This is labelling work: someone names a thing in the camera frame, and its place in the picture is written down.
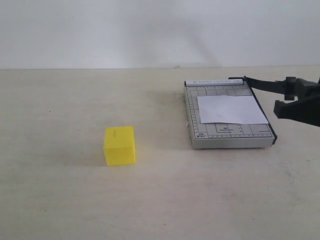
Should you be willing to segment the white paper sheet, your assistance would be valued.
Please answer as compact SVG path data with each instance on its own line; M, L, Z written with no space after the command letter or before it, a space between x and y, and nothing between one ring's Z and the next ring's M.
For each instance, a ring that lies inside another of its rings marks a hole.
M199 96L197 103L202 124L269 123L253 96Z

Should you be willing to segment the yellow cube block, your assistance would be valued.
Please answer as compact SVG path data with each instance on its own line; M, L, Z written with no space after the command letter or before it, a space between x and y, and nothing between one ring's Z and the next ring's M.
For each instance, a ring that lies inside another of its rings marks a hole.
M134 165L136 163L134 127L107 127L104 135L103 152L108 167Z

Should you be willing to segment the black cutter blade arm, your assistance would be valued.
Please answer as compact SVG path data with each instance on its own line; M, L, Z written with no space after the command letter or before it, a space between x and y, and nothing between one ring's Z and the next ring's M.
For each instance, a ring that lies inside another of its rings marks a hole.
M320 82L308 81L303 78L287 76L285 80L264 81L247 76L229 77L229 80L243 80L254 89L284 95L285 101L295 98L304 100L320 97Z

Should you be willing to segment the grey paper cutter base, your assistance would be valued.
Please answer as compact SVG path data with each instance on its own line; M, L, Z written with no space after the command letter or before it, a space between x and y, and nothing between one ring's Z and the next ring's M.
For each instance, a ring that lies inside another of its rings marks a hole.
M271 124L201 123L198 97L252 96L251 87L241 79L190 80L184 82L187 125L194 149L268 148L277 140Z

